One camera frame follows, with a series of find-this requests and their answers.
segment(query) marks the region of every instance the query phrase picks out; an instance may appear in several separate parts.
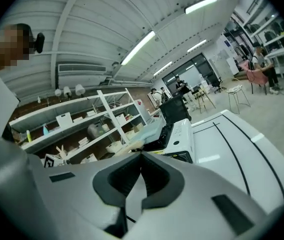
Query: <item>air conditioner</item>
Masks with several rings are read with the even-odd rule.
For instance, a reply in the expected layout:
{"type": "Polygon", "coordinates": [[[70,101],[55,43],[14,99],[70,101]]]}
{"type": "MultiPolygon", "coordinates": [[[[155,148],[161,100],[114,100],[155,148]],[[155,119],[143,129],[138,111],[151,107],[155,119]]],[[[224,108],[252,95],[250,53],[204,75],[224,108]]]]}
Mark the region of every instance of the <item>air conditioner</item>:
{"type": "Polygon", "coordinates": [[[65,75],[103,75],[107,72],[107,68],[101,65],[86,63],[60,63],[57,65],[59,76],[65,75]]]}

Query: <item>fluorescent light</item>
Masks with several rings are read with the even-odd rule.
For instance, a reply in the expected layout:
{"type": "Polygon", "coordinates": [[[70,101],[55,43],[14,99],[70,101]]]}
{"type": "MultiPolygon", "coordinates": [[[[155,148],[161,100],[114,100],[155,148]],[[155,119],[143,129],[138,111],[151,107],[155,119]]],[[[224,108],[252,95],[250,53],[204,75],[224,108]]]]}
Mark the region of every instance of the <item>fluorescent light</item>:
{"type": "Polygon", "coordinates": [[[154,37],[156,33],[154,31],[149,32],[130,52],[129,54],[124,58],[124,60],[121,62],[122,66],[125,66],[128,64],[128,62],[133,58],[134,55],[148,42],[154,37]]]}
{"type": "Polygon", "coordinates": [[[203,0],[201,2],[197,2],[193,5],[190,5],[189,7],[185,8],[185,14],[189,14],[192,13],[193,11],[203,7],[203,6],[207,6],[209,4],[212,4],[214,2],[216,2],[217,0],[203,0]]]}
{"type": "Polygon", "coordinates": [[[204,39],[203,41],[197,43],[196,45],[194,45],[193,47],[191,47],[190,49],[188,49],[187,52],[188,52],[188,53],[191,52],[192,50],[194,50],[194,49],[197,48],[198,46],[204,44],[206,41],[207,41],[207,40],[204,39]]]}
{"type": "Polygon", "coordinates": [[[168,64],[165,66],[161,67],[160,70],[156,71],[153,76],[156,76],[158,73],[160,73],[162,70],[164,70],[167,66],[170,66],[172,64],[172,61],[170,61],[168,64]]]}
{"type": "Polygon", "coordinates": [[[220,155],[219,155],[219,154],[215,154],[215,155],[211,155],[211,156],[208,156],[208,157],[200,158],[200,159],[198,160],[198,163],[201,164],[201,163],[205,163],[205,162],[217,160],[217,159],[219,159],[219,158],[220,158],[220,155]]]}
{"type": "Polygon", "coordinates": [[[170,81],[173,80],[174,78],[176,78],[176,77],[173,76],[172,78],[170,78],[169,80],[167,80],[167,82],[170,82],[170,81]]]}
{"type": "Polygon", "coordinates": [[[188,69],[190,69],[190,68],[192,68],[192,67],[193,67],[193,65],[187,67],[187,68],[185,69],[185,71],[187,71],[188,69]]]}

